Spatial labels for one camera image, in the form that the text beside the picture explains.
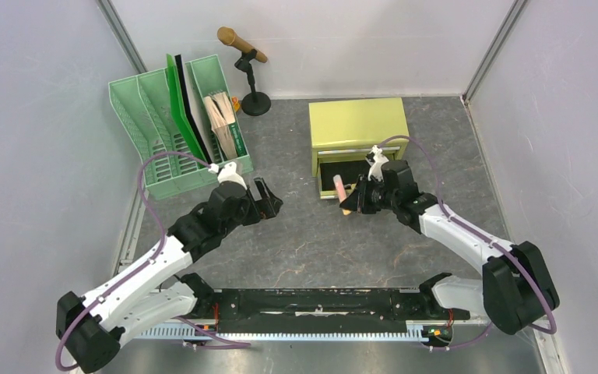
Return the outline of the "orange pink highlighter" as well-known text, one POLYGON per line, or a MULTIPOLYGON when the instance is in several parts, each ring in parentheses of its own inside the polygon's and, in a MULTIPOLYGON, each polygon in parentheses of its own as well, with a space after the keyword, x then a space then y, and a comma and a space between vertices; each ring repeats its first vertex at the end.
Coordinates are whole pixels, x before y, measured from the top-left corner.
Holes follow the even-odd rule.
POLYGON ((348 197, 348 192, 350 190, 350 185, 346 184, 341 175, 334 175, 333 178, 334 187, 336 190, 336 195, 339 200, 339 203, 343 203, 345 199, 348 197))

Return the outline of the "yellow-green drawer chest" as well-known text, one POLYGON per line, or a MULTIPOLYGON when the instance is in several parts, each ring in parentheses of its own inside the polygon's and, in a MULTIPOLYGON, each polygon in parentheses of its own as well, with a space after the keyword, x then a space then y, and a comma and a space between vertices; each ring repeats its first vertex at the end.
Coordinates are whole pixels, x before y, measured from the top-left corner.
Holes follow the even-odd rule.
POLYGON ((311 133, 311 171, 320 199, 337 199, 333 177, 353 185, 370 164, 366 155, 382 144, 390 160, 401 159, 408 136, 403 101, 399 97, 312 102, 308 106, 311 133))

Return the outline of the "green plastic folder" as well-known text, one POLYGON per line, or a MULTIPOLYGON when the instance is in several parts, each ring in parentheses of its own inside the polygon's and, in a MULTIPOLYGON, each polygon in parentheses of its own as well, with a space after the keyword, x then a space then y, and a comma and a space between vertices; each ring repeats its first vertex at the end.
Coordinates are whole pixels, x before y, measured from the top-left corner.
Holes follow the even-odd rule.
POLYGON ((209 161, 206 152, 201 145, 199 138, 195 136, 192 126, 187 117, 185 103, 180 86, 179 69, 175 58, 172 55, 166 55, 167 60, 167 85, 170 93, 171 115, 179 129, 180 134, 188 146, 189 151, 194 157, 207 163, 209 161))

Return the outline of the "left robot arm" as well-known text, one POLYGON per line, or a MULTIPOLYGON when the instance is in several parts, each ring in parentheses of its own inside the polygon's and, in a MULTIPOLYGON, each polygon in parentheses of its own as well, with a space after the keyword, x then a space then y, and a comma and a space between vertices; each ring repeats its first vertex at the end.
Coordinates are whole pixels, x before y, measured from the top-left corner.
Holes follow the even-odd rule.
POLYGON ((96 372, 140 332, 176 316, 207 316, 213 309, 213 296, 185 283, 166 293, 162 305, 147 311, 142 305, 157 285, 218 248, 237 227, 257 224, 280 212, 283 201, 264 179, 255 178, 254 183, 259 199, 244 182, 220 182, 207 201, 163 231, 156 247, 145 256, 83 295, 73 291, 63 295, 57 303, 57 368, 96 372))

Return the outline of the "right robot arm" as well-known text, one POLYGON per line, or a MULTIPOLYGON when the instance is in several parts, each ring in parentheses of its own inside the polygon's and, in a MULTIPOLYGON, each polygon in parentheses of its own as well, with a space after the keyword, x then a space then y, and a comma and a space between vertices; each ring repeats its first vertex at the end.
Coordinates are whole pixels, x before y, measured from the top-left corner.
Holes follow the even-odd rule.
POLYGON ((448 309, 486 316, 500 331, 514 334, 547 318, 545 333, 555 333, 553 311, 561 304, 540 249, 479 229, 449 209, 437 196, 421 192, 406 161, 385 162, 360 175, 340 207, 362 214, 392 211, 415 232, 441 243, 481 276, 471 280, 443 274, 420 294, 420 311, 438 318, 448 309))

